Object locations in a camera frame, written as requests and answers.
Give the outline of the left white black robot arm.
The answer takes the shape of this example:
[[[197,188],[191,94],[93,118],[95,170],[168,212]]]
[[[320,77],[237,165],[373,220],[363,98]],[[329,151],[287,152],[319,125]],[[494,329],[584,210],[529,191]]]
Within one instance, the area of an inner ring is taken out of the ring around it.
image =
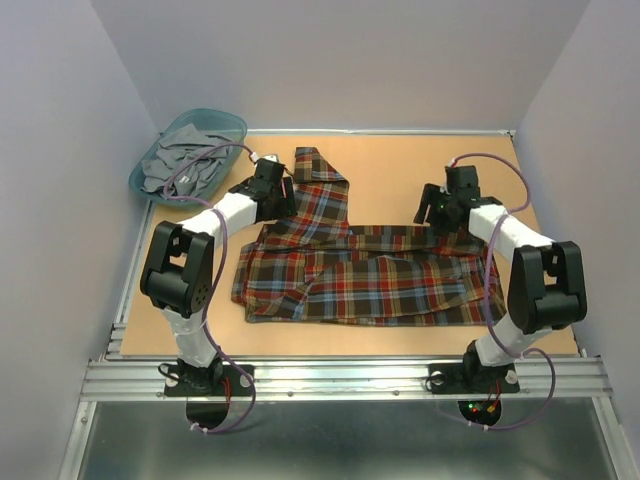
[[[214,273],[220,247],[223,269],[231,236],[264,221],[296,213],[293,181],[275,155],[255,161],[254,173],[215,205],[180,223],[163,221],[153,232],[140,290],[168,321],[179,354],[158,371],[165,394],[220,395],[228,389],[223,355],[214,345],[206,314],[221,274]]]

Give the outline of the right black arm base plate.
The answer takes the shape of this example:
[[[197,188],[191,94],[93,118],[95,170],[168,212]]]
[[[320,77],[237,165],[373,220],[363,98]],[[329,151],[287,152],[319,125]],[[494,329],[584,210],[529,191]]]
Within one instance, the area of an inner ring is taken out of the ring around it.
[[[425,385],[436,395],[518,393],[520,385],[515,366],[480,366],[476,370],[462,362],[436,363],[430,365]]]

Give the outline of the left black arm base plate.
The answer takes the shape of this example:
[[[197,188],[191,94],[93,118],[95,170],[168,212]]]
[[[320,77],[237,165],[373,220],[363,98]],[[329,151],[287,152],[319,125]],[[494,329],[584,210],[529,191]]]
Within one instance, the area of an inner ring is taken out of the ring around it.
[[[250,397],[252,389],[248,380],[229,365],[223,366],[219,379],[204,377],[191,381],[178,364],[162,363],[158,372],[164,377],[163,395],[169,398],[188,397]]]

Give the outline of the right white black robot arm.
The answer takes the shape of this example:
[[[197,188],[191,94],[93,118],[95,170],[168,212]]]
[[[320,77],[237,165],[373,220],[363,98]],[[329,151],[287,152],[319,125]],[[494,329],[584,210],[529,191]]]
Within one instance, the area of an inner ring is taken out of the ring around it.
[[[587,313],[582,254],[572,241],[543,236],[518,220],[494,197],[484,196],[474,166],[450,164],[442,186],[424,187],[416,221],[453,232],[463,229],[486,242],[487,254],[511,264],[507,310],[492,319],[458,363],[436,371],[435,393],[517,390],[514,361],[535,353],[535,343],[583,320]]]

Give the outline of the plaid long sleeve shirt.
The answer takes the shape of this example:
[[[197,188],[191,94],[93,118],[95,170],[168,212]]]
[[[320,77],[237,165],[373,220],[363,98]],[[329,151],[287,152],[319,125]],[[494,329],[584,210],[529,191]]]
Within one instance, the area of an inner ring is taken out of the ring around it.
[[[231,299],[249,323],[482,325],[506,312],[499,273],[470,234],[352,225],[349,183],[314,147],[295,151],[297,213],[242,247]]]

